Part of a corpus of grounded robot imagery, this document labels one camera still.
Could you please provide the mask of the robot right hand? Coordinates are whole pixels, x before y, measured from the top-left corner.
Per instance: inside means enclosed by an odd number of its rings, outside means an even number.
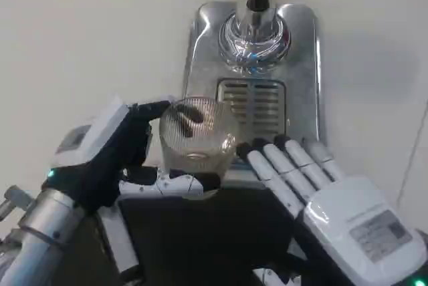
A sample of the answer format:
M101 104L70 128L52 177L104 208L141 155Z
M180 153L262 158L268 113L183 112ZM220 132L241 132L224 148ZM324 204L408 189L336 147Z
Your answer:
M317 285L426 285L427 235L413 228L374 182L349 176L320 141L280 134L237 155L291 218Z

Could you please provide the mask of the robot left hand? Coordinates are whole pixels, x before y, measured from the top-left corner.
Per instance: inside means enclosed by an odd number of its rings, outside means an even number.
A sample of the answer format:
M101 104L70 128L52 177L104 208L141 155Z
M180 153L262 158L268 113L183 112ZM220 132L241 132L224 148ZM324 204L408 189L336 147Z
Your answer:
M128 105L114 98L99 114L66 134L42 189L61 192L89 215L110 206L119 195L121 172L134 170L146 160L150 123L172 105L170 100Z

